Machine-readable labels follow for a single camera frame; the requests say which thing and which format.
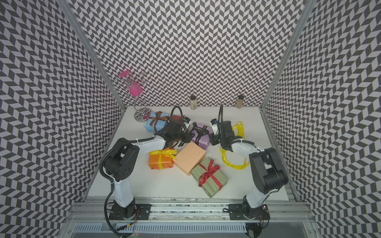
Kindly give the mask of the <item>peach gift box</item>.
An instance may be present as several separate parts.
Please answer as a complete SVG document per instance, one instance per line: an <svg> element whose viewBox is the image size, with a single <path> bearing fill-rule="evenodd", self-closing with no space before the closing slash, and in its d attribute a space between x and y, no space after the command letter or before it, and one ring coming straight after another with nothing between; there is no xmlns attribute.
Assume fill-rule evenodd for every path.
<svg viewBox="0 0 381 238"><path fill-rule="evenodd" d="M206 155L206 151L196 145L194 142L188 143L175 157L174 164L187 176Z"/></svg>

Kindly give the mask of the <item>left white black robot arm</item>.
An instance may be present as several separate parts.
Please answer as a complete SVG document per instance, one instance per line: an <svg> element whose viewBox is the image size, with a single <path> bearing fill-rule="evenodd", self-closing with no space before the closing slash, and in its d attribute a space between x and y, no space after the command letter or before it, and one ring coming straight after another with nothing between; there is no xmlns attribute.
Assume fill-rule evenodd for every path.
<svg viewBox="0 0 381 238"><path fill-rule="evenodd" d="M138 216L135 198L132 194L130 175L140 155L148 154L154 169L173 166L177 151L174 143L191 141L188 132L189 118L170 122L153 136L145 139L127 140L120 138L101 160L101 175L111 183L111 194L115 195L110 212L112 220L127 220Z"/></svg>

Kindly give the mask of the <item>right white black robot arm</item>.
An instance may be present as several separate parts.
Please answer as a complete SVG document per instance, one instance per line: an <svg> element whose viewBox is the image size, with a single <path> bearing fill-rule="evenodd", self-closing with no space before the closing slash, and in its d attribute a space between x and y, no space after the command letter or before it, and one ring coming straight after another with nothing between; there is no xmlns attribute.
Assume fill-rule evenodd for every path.
<svg viewBox="0 0 381 238"><path fill-rule="evenodd" d="M213 119L211 143L219 144L222 149L239 154L249 160L255 186L244 196L241 209L232 214L242 214L249 220L269 219L265 201L271 194L279 192L288 184L286 168L274 148L261 149L254 142L235 135L230 121Z"/></svg>

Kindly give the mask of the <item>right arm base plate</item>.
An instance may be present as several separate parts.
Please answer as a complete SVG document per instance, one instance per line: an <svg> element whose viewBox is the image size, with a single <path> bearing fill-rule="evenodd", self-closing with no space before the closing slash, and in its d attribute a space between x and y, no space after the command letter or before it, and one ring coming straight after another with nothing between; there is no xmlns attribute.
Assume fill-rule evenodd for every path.
<svg viewBox="0 0 381 238"><path fill-rule="evenodd" d="M228 214L230 220L270 220L270 213L266 204L257 208L251 208L246 203L229 204Z"/></svg>

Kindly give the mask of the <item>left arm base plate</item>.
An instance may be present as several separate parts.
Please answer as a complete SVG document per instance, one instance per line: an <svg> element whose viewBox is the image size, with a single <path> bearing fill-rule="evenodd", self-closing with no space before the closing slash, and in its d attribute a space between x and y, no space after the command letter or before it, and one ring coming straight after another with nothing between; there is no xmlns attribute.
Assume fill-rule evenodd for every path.
<svg viewBox="0 0 381 238"><path fill-rule="evenodd" d="M151 212L151 204L130 204L123 208L118 204L114 204L109 214L109 220L148 220Z"/></svg>

